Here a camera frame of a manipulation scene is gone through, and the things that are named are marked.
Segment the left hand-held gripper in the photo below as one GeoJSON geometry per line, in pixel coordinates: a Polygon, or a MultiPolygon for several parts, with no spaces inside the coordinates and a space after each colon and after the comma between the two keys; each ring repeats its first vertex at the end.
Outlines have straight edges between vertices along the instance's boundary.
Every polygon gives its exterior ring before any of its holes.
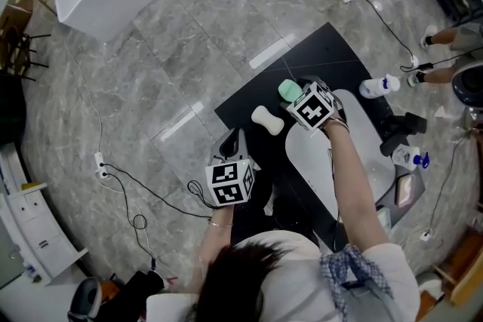
{"type": "Polygon", "coordinates": [[[255,175],[242,128],[227,131],[215,142],[205,176],[217,207],[248,201],[255,175]]]}

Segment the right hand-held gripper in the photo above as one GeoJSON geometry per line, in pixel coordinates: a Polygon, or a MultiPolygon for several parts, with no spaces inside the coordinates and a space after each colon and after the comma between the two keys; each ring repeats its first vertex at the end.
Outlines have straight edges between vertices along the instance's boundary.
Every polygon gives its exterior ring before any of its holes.
{"type": "Polygon", "coordinates": [[[279,103],[307,130],[318,128],[342,103],[316,75],[304,75],[285,85],[285,101],[279,103]]]}

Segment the person's right hand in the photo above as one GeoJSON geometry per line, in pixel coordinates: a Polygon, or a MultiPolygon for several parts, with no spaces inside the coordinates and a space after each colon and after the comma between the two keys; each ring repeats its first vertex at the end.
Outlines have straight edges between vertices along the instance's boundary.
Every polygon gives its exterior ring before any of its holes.
{"type": "Polygon", "coordinates": [[[318,128],[324,133],[327,133],[327,129],[329,128],[330,125],[337,125],[345,128],[347,131],[349,131],[349,126],[344,121],[339,113],[338,109],[334,110],[334,113],[330,115],[318,128]]]}

